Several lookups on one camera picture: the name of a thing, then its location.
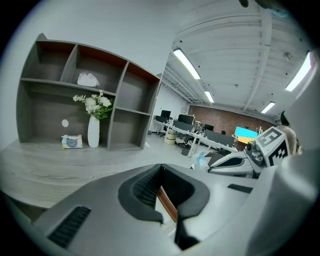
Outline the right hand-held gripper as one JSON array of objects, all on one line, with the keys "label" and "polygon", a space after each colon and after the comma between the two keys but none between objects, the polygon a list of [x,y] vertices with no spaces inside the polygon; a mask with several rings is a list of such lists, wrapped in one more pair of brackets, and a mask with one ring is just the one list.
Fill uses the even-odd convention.
[{"label": "right hand-held gripper", "polygon": [[[213,168],[208,172],[233,177],[259,176],[263,169],[279,166],[290,155],[286,134],[276,127],[270,127],[248,142],[245,153],[232,152],[222,156],[213,152],[208,163]],[[246,158],[251,165],[243,164]]]}]

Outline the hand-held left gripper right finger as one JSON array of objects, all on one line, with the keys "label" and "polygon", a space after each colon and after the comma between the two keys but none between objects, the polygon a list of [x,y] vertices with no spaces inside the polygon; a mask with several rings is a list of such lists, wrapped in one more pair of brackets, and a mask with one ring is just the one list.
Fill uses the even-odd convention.
[{"label": "hand-held left gripper right finger", "polygon": [[159,211],[162,228],[186,250],[218,231],[243,206],[256,180],[162,164]]}]

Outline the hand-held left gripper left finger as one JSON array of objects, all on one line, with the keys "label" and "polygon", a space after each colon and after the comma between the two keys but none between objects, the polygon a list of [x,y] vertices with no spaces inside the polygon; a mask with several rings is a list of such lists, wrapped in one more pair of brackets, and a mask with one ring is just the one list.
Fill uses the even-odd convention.
[{"label": "hand-held left gripper left finger", "polygon": [[120,204],[123,182],[145,172],[151,165],[109,175],[82,186],[43,213],[33,224],[45,237],[63,223],[77,207],[89,214],[59,256],[174,256],[180,248],[155,221],[139,220]]}]

